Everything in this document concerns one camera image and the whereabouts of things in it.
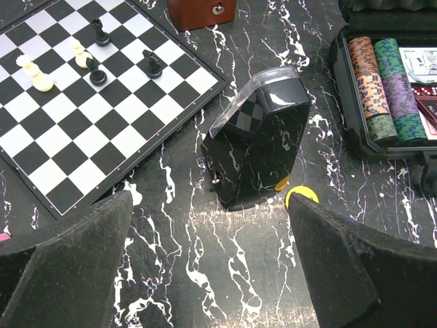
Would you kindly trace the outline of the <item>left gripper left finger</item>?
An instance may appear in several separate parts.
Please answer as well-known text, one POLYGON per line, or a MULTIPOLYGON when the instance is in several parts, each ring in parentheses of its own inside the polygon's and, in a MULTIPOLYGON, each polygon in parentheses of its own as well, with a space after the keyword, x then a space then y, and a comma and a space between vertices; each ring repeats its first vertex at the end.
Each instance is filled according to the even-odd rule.
POLYGON ((108 327, 132 210, 120 191, 1 242, 1 326, 108 327))

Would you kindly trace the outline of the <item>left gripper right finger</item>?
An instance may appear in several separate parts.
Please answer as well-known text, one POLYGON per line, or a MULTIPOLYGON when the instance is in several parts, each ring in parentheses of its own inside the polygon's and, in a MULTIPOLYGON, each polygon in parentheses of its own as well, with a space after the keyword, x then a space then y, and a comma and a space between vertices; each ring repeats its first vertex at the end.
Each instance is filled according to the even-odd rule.
POLYGON ((436 326, 436 249, 298 193, 287 211, 321 327, 436 326))

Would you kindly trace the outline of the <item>red playing card deck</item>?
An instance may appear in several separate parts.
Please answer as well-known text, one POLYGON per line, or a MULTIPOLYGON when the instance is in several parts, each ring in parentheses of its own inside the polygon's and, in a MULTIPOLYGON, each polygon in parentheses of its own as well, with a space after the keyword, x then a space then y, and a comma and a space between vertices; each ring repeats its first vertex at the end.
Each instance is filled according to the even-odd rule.
POLYGON ((437 130, 432 126, 432 124, 427 120, 427 118, 420 112, 419 113, 423 128, 425 129, 427 138, 429 140, 437 140, 437 130))

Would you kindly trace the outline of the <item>red die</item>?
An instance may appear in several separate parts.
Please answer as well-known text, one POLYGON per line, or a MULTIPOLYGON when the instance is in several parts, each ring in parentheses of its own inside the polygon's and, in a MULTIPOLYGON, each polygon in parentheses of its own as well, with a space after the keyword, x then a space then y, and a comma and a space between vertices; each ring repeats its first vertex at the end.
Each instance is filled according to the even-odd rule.
POLYGON ((436 85, 412 84, 411 88, 415 97, 419 97, 419 96, 437 97, 436 85))

